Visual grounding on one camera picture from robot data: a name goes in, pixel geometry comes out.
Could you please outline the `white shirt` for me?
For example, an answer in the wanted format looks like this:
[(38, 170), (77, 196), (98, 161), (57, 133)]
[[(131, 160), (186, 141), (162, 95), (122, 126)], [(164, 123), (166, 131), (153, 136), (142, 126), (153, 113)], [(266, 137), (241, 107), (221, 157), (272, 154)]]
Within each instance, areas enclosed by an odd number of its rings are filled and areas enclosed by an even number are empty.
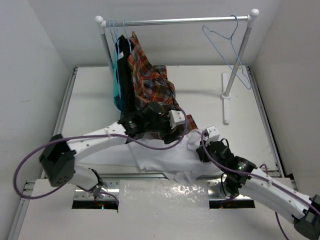
[(222, 171), (212, 162), (201, 162), (196, 149), (200, 146), (201, 130), (192, 130), (175, 147), (153, 150), (136, 142), (116, 145), (85, 157), (87, 165), (136, 167), (146, 172), (163, 173), (169, 180), (193, 185), (199, 177), (216, 177)]

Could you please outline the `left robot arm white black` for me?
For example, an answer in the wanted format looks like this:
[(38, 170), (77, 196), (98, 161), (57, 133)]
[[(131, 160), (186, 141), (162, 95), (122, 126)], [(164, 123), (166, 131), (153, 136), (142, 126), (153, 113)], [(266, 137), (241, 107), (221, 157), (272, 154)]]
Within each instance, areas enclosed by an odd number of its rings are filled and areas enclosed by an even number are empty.
[(94, 132), (74, 137), (53, 136), (45, 144), (39, 162), (52, 187), (72, 184), (97, 196), (103, 194), (104, 182), (95, 169), (80, 166), (81, 160), (110, 147), (136, 142), (145, 133), (159, 134), (166, 149), (171, 149), (182, 140), (187, 129), (187, 116), (180, 107), (164, 109), (156, 102), (149, 102)]

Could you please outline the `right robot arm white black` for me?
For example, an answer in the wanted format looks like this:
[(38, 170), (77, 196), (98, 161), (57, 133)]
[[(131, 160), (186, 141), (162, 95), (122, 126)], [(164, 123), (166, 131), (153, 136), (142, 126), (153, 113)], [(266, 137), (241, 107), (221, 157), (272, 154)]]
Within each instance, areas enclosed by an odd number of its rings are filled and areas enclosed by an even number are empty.
[(243, 195), (281, 215), (309, 240), (320, 238), (320, 197), (300, 193), (269, 176), (249, 160), (235, 156), (222, 141), (200, 141), (202, 162), (212, 162), (225, 174), (223, 189)]

